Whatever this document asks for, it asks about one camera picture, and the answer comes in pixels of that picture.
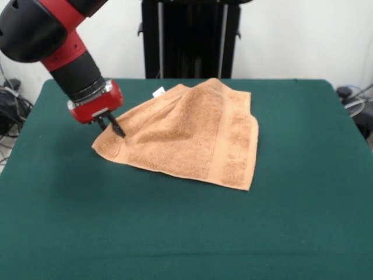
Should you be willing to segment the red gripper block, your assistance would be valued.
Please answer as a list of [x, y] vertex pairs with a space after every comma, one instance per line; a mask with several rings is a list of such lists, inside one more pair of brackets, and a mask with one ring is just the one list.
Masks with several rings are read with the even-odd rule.
[[[118, 84], [114, 80], [107, 80], [104, 87], [95, 95], [80, 102], [68, 100], [67, 107], [74, 119], [81, 124], [91, 123], [97, 118], [99, 127], [104, 131], [107, 125], [103, 117], [99, 116], [106, 112], [115, 111], [120, 108], [123, 103], [124, 98]], [[107, 118], [114, 132], [118, 136], [125, 138], [126, 134], [115, 117], [111, 113], [108, 113]]]

